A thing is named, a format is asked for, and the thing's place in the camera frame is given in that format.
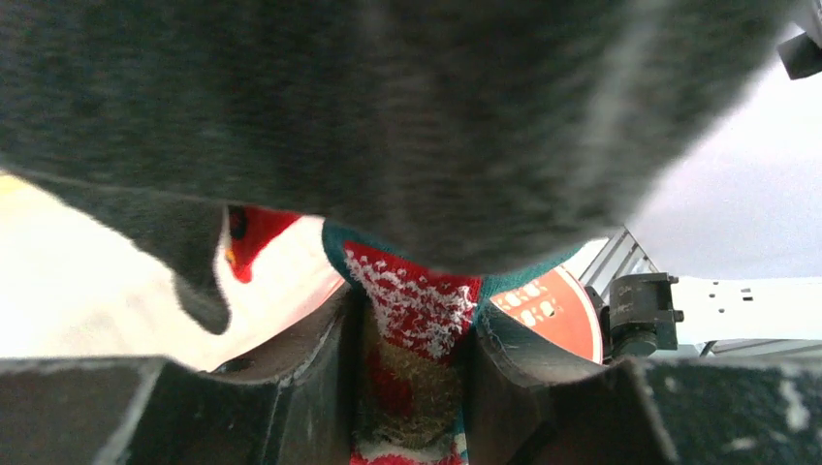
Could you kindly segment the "dark green patterned sock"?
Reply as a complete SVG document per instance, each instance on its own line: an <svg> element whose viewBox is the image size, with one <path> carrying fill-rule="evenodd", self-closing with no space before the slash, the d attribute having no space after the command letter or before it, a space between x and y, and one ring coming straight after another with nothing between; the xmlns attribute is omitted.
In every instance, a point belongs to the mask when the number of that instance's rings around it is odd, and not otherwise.
<svg viewBox="0 0 822 465"><path fill-rule="evenodd" d="M460 276L432 271L330 220L321 238L333 268L367 299L352 463L467 463L462 405L476 317L493 296L577 251L512 273Z"/></svg>

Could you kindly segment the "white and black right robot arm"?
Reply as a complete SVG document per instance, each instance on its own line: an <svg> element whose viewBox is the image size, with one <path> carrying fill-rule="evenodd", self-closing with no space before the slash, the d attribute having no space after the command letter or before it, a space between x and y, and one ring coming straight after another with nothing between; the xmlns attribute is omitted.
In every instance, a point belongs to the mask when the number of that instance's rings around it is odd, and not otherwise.
<svg viewBox="0 0 822 465"><path fill-rule="evenodd" d="M589 244L580 279L672 278L672 356L821 353L821 51L793 31L745 100L656 184L627 226Z"/></svg>

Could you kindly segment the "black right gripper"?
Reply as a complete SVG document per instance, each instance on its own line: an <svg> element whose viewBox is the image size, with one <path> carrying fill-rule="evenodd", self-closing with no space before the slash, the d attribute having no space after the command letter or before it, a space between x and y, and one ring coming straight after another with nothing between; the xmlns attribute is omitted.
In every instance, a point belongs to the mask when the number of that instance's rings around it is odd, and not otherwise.
<svg viewBox="0 0 822 465"><path fill-rule="evenodd" d="M807 33L801 33L776 47L791 80L810 78L821 73L821 48Z"/></svg>

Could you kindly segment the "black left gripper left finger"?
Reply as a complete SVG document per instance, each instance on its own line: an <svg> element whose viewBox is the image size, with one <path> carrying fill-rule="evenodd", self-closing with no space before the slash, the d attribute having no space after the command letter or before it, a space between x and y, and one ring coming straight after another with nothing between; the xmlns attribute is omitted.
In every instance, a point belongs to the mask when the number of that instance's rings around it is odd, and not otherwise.
<svg viewBox="0 0 822 465"><path fill-rule="evenodd" d="M158 356L5 359L5 464L345 464L363 297L340 288L207 373Z"/></svg>

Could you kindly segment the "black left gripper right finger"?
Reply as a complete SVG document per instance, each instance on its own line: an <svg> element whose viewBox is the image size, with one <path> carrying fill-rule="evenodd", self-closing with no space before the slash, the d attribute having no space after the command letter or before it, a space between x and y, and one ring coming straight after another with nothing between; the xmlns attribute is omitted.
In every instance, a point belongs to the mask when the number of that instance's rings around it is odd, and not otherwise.
<svg viewBox="0 0 822 465"><path fill-rule="evenodd" d="M817 464L810 359L575 356L492 305L473 329L474 464Z"/></svg>

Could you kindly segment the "black sock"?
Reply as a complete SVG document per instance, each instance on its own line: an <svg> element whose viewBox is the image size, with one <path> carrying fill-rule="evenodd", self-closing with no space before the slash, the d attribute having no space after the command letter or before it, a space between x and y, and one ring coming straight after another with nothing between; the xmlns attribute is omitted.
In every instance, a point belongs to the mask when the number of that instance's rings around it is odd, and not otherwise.
<svg viewBox="0 0 822 465"><path fill-rule="evenodd" d="M765 64L795 1L5 1L1 167L168 266L226 330L231 204L438 271L627 220Z"/></svg>

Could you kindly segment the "pink plastic laundry basket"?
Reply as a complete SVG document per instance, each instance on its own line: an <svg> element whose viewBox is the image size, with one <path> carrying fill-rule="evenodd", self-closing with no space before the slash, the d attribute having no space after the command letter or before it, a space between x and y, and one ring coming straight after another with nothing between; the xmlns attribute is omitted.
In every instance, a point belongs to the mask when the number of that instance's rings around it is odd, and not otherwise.
<svg viewBox="0 0 822 465"><path fill-rule="evenodd" d="M439 363L452 360L483 302L479 279L413 273L402 267L378 272L367 266L363 286L374 304L380 338ZM583 360L603 360L596 311L582 285L562 266L521 288L496 294L490 304L528 335Z"/></svg>

